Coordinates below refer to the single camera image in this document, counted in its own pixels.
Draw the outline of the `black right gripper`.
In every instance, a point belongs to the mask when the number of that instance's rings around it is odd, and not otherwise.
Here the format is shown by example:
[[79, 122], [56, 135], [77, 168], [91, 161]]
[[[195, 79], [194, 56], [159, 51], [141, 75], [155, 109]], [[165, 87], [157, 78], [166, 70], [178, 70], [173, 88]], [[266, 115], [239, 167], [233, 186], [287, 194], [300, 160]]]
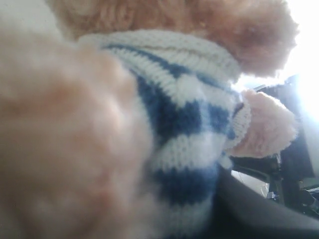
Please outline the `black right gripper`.
[[263, 159], [234, 157], [234, 170], [268, 184], [266, 198], [303, 214], [319, 212], [319, 109], [317, 86], [300, 75], [259, 90], [277, 97], [297, 117], [299, 134], [292, 144]]

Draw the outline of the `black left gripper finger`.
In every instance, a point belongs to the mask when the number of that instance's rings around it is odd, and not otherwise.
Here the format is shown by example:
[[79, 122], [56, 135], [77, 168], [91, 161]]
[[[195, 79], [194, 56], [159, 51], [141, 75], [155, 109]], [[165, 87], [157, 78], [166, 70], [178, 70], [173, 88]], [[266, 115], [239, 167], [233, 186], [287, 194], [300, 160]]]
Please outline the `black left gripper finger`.
[[211, 225], [213, 239], [317, 239], [319, 222], [267, 200], [219, 172]]

